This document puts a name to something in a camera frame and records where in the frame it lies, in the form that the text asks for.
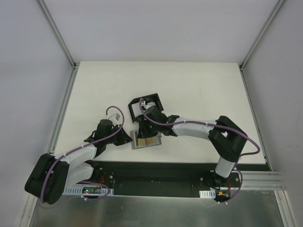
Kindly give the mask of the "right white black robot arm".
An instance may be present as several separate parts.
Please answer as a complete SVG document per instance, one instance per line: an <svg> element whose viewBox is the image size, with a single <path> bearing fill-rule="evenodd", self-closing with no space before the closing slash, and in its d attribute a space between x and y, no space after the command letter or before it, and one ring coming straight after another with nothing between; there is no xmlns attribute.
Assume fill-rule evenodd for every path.
<svg viewBox="0 0 303 227"><path fill-rule="evenodd" d="M211 142L219 155L213 181L217 186L225 186L248 141L247 134L232 120L220 116L213 121L196 121L179 115L166 116L156 106L139 107L140 114L135 117L139 123L139 137L150 138L158 133L165 136L189 136Z"/></svg>

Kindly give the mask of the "black plastic card tray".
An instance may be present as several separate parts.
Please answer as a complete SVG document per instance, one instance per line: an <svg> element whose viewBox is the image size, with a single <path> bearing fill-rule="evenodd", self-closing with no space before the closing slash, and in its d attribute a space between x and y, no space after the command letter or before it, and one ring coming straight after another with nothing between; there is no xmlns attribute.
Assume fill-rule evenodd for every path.
<svg viewBox="0 0 303 227"><path fill-rule="evenodd" d="M143 103L141 104L142 110L145 112L148 108L155 106L159 110L163 111L164 108L162 106L162 103L160 101L159 95L157 93L146 95L138 98L134 98L129 104L128 109L130 112L130 116L132 119L132 122L136 122L138 117L142 115L142 112L139 108L139 102L140 99L143 99Z"/></svg>

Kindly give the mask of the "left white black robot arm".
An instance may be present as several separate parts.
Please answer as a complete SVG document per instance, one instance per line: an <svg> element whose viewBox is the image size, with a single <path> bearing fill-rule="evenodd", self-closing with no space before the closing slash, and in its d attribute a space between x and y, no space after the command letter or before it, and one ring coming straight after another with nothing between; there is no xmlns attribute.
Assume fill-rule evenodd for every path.
<svg viewBox="0 0 303 227"><path fill-rule="evenodd" d="M100 183L101 166L94 158L103 153L107 145L121 146L130 142L132 138L122 125L100 120L96 130L78 148L59 156L43 154L26 181L25 191L52 205L65 189L77 183Z"/></svg>

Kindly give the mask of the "gold card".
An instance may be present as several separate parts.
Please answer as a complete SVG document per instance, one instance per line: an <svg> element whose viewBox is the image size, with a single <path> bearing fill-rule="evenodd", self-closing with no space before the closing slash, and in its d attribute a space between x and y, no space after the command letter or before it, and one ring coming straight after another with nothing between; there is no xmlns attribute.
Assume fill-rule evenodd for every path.
<svg viewBox="0 0 303 227"><path fill-rule="evenodd" d="M146 139L138 139L137 146L138 147L145 147L147 145Z"/></svg>
<svg viewBox="0 0 303 227"><path fill-rule="evenodd" d="M147 146L157 146L160 144L158 137L152 137L146 139Z"/></svg>

